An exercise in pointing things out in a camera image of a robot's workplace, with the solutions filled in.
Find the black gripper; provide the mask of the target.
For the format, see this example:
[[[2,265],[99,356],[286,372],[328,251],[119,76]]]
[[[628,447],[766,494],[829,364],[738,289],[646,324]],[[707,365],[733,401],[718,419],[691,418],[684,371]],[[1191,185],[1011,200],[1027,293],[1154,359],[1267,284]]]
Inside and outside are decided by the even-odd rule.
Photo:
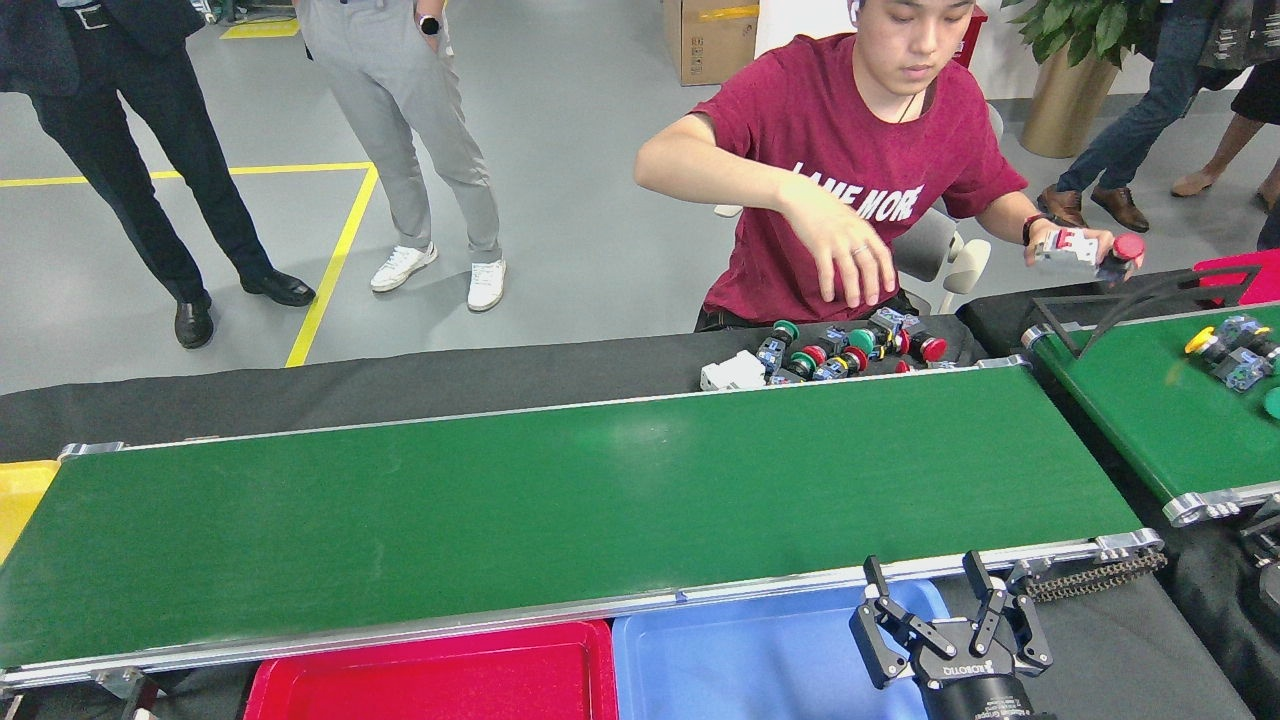
[[[927,623],[892,600],[878,557],[865,559],[864,601],[850,632],[873,687],[914,675],[929,719],[1055,719],[1033,708],[1016,676],[1053,664],[1034,601],[998,584],[975,550],[963,556],[963,569],[980,601],[977,619]],[[1002,621],[1014,651],[995,637]]]

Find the seated person's right hand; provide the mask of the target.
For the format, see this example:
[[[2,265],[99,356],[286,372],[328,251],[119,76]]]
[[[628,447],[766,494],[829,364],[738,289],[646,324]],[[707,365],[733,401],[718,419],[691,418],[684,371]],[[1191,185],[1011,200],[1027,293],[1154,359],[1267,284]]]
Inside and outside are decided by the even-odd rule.
[[[891,251],[872,225],[813,181],[783,179],[780,213],[812,255],[826,302],[877,305],[899,291]]]

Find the seated person's left hand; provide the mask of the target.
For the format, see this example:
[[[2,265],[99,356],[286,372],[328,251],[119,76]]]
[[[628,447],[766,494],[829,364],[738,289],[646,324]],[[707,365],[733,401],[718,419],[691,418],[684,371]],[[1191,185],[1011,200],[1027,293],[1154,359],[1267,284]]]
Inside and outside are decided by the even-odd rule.
[[[1037,222],[1025,247],[1025,264],[1052,272],[1092,274],[1115,243],[1110,231]]]

